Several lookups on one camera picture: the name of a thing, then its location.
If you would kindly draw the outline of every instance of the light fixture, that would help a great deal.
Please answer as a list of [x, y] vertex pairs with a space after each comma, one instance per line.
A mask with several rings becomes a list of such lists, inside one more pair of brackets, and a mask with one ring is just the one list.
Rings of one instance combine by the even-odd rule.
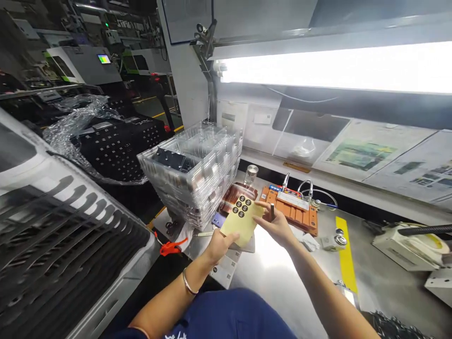
[[452, 41], [217, 61], [222, 82], [452, 94]]

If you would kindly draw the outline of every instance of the hand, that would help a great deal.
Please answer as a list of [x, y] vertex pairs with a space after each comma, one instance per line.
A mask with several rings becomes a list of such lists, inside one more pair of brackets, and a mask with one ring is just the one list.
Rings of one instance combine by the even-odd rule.
[[240, 234], [232, 233], [224, 236], [218, 228], [213, 231], [212, 239], [202, 256], [209, 265], [215, 266], [227, 252], [229, 246], [240, 238]]
[[265, 229], [278, 244], [287, 248], [294, 241], [298, 242], [297, 238], [293, 235], [289, 224], [287, 223], [286, 217], [280, 210], [277, 210], [276, 208], [274, 209], [274, 219], [272, 221], [270, 220], [270, 204], [267, 202], [254, 203], [265, 209], [263, 218], [253, 217], [254, 221]]

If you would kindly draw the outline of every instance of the clear plastic tray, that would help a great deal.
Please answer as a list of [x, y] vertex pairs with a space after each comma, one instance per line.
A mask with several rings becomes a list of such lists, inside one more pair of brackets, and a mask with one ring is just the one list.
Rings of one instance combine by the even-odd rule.
[[[137, 157], [162, 202], [191, 225], [203, 229], [234, 181], [242, 141], [241, 130], [201, 122]], [[183, 173], [163, 165], [157, 159], [158, 152], [183, 155], [193, 167]]]

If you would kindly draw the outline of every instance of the wrist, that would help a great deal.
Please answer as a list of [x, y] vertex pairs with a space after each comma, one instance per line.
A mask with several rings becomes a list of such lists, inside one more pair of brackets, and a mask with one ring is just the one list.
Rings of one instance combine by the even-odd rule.
[[217, 260], [213, 260], [206, 253], [201, 254], [196, 260], [199, 261], [199, 264], [202, 268], [210, 272], [213, 267], [217, 264]]
[[305, 247], [298, 241], [297, 238], [295, 238], [295, 236], [288, 239], [286, 246], [284, 247], [289, 252], [289, 254], [293, 251], [301, 251], [303, 253], [306, 251]]

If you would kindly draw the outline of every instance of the silver bangle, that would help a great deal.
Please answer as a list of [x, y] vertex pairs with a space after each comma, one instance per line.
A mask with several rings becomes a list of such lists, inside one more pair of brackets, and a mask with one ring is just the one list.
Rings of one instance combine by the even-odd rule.
[[184, 268], [184, 270], [182, 271], [182, 277], [184, 278], [184, 284], [185, 284], [185, 287], [187, 287], [187, 290], [191, 293], [191, 294], [193, 294], [193, 295], [196, 295], [196, 294], [198, 294], [198, 292], [193, 292], [193, 290], [190, 288], [190, 286], [188, 285], [188, 282], [187, 282], [187, 277], [185, 277], [185, 270], [186, 270], [187, 268]]

